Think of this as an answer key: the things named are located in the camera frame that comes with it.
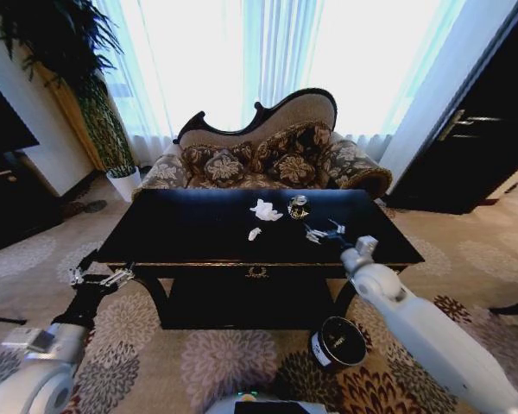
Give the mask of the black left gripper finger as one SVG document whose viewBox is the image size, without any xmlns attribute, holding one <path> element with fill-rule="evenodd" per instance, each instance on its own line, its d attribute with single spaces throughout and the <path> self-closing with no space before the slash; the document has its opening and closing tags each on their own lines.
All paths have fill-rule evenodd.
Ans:
<svg viewBox="0 0 518 414">
<path fill-rule="evenodd" d="M 92 250 L 89 254 L 84 256 L 76 267 L 70 269 L 69 285 L 76 286 L 84 282 L 84 275 L 93 263 L 97 250 Z"/>
<path fill-rule="evenodd" d="M 98 284 L 106 288 L 123 287 L 135 277 L 133 266 L 134 263 L 131 262 L 125 267 L 118 268 L 112 275 L 102 279 Z"/>
</svg>

